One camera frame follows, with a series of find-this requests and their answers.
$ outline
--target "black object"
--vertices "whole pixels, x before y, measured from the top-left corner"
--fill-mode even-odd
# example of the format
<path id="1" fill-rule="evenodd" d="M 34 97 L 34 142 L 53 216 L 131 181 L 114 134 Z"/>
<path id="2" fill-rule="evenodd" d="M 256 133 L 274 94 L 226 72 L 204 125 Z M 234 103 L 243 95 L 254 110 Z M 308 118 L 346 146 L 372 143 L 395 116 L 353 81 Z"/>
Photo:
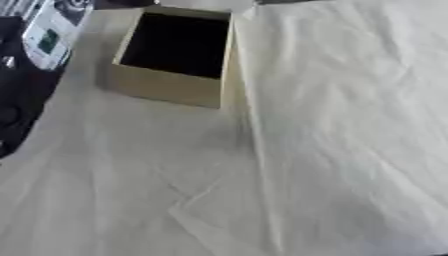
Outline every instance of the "black object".
<path id="1" fill-rule="evenodd" d="M 65 70 L 43 71 L 28 59 L 23 26 L 19 17 L 0 17 L 0 158 L 25 141 Z"/>
<path id="2" fill-rule="evenodd" d="M 121 63 L 219 79 L 228 29 L 225 19 L 145 13 Z"/>

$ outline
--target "black bag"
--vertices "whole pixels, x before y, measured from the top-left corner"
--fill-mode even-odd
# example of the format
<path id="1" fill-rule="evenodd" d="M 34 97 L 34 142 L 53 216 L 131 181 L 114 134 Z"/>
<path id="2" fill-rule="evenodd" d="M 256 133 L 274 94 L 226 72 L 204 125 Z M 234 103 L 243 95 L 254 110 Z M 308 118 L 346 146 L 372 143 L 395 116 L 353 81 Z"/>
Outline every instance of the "black bag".
<path id="1" fill-rule="evenodd" d="M 23 25 L 19 17 L 0 17 L 0 158 L 25 141 L 65 70 L 43 71 L 28 59 Z"/>

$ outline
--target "white tissue paper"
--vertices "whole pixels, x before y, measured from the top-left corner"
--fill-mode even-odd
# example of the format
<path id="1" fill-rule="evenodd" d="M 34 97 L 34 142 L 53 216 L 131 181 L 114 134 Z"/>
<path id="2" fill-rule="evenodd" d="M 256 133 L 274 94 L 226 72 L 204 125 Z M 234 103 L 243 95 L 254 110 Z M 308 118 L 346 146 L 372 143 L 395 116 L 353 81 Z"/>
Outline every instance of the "white tissue paper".
<path id="1" fill-rule="evenodd" d="M 237 16 L 258 168 L 172 213 L 216 256 L 447 253 L 446 10 L 333 1 Z"/>
<path id="2" fill-rule="evenodd" d="M 98 86 L 138 11 L 96 12 L 2 161 L 0 256 L 447 253 L 446 10 L 340 0 L 237 14 L 248 105 L 227 111 L 229 97 L 222 113 Z"/>

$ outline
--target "cardboard box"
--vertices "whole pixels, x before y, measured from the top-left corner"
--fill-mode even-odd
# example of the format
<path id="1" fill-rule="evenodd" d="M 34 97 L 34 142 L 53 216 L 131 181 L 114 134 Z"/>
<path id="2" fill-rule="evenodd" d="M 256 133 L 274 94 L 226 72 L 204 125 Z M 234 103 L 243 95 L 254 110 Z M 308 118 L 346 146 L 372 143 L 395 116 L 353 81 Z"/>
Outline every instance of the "cardboard box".
<path id="1" fill-rule="evenodd" d="M 233 42 L 228 13 L 148 7 L 114 58 L 111 87 L 134 97 L 220 108 Z"/>

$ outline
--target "device screen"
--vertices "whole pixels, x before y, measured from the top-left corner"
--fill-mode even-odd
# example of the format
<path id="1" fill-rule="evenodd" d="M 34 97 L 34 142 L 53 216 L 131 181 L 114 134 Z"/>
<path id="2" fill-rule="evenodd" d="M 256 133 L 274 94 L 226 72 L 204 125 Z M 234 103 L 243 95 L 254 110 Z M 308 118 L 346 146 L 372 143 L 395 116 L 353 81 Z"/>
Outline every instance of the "device screen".
<path id="1" fill-rule="evenodd" d="M 46 54 L 51 54 L 58 42 L 59 35 L 55 31 L 49 29 L 40 41 L 39 49 L 41 49 Z"/>

